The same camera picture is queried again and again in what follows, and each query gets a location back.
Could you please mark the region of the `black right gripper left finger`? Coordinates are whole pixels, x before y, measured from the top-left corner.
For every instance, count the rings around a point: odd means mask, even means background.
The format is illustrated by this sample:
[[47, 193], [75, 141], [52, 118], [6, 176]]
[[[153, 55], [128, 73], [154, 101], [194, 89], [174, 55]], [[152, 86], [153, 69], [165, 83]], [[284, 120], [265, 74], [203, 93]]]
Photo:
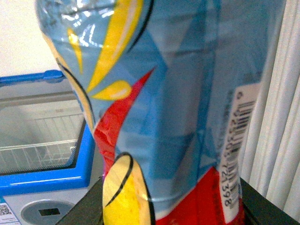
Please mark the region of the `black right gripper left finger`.
[[57, 225], [103, 225], [103, 181], [99, 179], [86, 195], [56, 224]]

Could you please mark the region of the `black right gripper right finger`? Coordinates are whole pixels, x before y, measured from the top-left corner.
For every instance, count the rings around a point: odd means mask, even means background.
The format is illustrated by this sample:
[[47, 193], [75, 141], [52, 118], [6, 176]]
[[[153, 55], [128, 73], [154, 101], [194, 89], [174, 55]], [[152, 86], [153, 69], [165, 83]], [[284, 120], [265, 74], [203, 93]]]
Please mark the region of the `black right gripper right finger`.
[[272, 204], [243, 179], [242, 203], [246, 225], [299, 225], [300, 223]]

